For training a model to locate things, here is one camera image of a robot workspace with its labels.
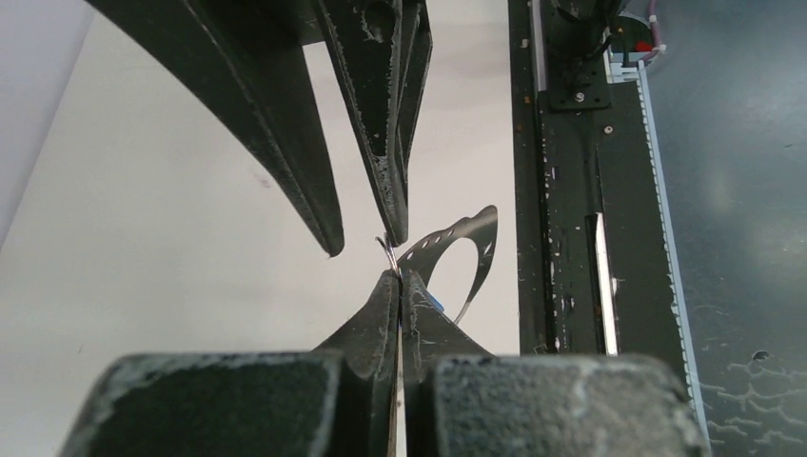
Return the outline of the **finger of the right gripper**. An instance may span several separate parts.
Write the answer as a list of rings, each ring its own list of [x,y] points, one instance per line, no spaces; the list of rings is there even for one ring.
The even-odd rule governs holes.
[[[332,167],[302,45],[267,1],[93,1],[275,179],[330,256],[344,248]]]
[[[392,246],[408,239],[408,163],[432,53],[424,1],[318,1],[336,71]]]

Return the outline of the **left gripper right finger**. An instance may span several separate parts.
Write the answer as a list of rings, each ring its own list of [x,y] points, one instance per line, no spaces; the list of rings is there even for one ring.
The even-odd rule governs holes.
[[[706,456],[678,377],[644,356],[497,357],[402,283],[411,456]]]

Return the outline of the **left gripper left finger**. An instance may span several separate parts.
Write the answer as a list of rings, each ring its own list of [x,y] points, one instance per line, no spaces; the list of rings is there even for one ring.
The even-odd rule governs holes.
[[[98,379],[64,456],[391,456],[401,281],[303,352],[141,353]]]

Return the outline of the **key with blue tag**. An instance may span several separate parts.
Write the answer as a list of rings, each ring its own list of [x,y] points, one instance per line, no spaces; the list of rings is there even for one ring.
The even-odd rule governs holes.
[[[431,293],[430,293],[428,290],[427,290],[427,291],[424,293],[424,297],[425,297],[425,299],[426,299],[427,303],[428,303],[428,304],[429,304],[431,307],[433,307],[435,310],[437,310],[437,311],[438,311],[439,313],[441,313],[441,314],[444,314],[444,313],[445,313],[444,306],[443,306],[443,305],[442,305],[442,304],[439,302],[439,300],[438,300],[438,299],[437,299],[437,298],[436,298],[434,295],[432,295],[432,294],[431,294]]]

